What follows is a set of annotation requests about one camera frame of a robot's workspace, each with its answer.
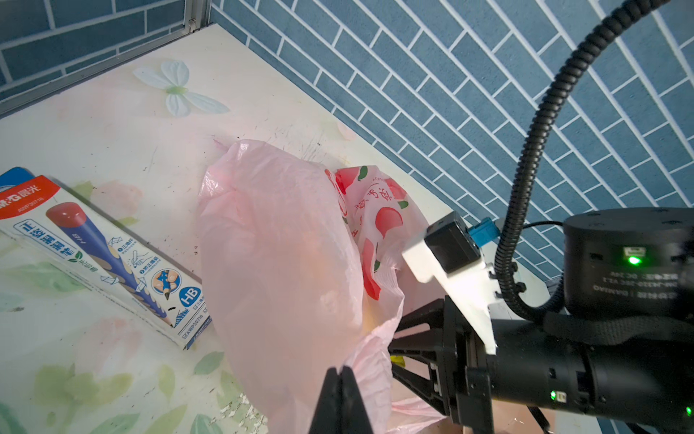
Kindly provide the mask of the pink plastic bag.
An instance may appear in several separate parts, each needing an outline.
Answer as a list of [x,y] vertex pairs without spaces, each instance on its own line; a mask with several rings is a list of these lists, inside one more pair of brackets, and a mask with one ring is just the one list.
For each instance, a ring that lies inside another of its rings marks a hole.
[[240,140],[208,167],[197,226],[214,328],[271,432],[307,432],[326,372],[345,365],[375,432],[441,420],[391,374],[402,316],[444,295],[406,268],[403,250],[428,222],[392,177]]

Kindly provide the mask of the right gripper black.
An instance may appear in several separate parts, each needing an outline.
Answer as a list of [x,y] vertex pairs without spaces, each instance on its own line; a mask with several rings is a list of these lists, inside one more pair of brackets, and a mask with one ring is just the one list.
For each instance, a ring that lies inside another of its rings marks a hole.
[[401,318],[389,345],[392,356],[437,358],[429,377],[392,365],[393,378],[474,433],[493,432],[491,378],[484,343],[451,298],[437,299]]

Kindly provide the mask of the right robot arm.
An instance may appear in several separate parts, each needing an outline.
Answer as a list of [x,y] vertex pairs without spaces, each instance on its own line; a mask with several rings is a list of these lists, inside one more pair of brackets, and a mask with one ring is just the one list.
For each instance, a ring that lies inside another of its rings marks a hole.
[[641,432],[693,430],[693,211],[603,210],[562,225],[565,268],[546,303],[522,299],[484,261],[479,228],[456,213],[405,251],[439,298],[401,319],[389,350],[428,367],[394,378],[475,433],[493,431],[493,403],[625,423]]

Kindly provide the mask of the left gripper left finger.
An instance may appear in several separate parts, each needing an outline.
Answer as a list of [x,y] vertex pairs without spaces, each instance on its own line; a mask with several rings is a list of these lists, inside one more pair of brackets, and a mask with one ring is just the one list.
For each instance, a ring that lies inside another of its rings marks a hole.
[[341,432],[341,375],[330,368],[318,398],[309,434],[336,434]]

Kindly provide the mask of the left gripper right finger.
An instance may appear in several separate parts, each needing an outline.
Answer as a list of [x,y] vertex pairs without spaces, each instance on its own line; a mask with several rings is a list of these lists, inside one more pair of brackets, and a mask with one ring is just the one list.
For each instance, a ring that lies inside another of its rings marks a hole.
[[349,366],[344,366],[341,370],[339,402],[341,434],[373,433],[354,371]]

